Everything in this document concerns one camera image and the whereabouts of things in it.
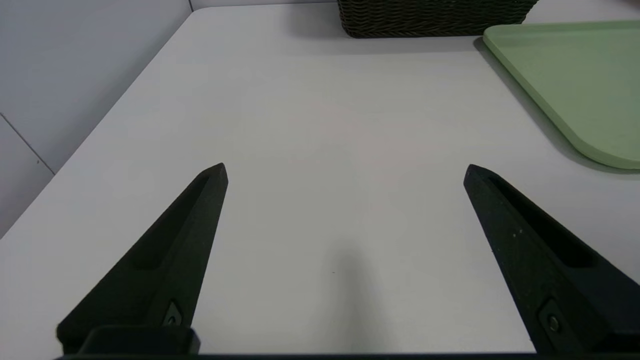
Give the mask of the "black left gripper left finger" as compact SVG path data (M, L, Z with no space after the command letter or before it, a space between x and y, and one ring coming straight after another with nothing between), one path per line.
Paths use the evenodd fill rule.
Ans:
M64 353L198 353L192 329L228 185L199 173L55 330Z

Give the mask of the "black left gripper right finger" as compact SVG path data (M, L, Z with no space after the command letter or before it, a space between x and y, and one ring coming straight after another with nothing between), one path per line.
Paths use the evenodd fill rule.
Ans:
M493 171L463 185L538 353L638 353L636 281Z

